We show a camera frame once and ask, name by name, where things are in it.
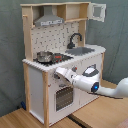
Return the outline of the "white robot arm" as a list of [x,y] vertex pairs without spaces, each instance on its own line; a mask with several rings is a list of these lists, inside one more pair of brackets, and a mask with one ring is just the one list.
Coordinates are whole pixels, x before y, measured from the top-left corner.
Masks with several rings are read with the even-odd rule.
[[89,66],[81,75],[71,69],[58,67],[56,74],[69,86],[89,94],[116,99],[128,98],[128,78],[122,79],[115,89],[102,87],[99,81],[99,71],[94,66]]

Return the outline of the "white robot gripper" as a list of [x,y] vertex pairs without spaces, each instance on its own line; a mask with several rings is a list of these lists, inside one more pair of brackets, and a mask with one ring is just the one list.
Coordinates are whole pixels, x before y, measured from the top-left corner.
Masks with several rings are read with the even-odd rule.
[[77,73],[73,72],[71,69],[58,67],[56,69],[56,74],[62,79],[67,85],[75,85]]

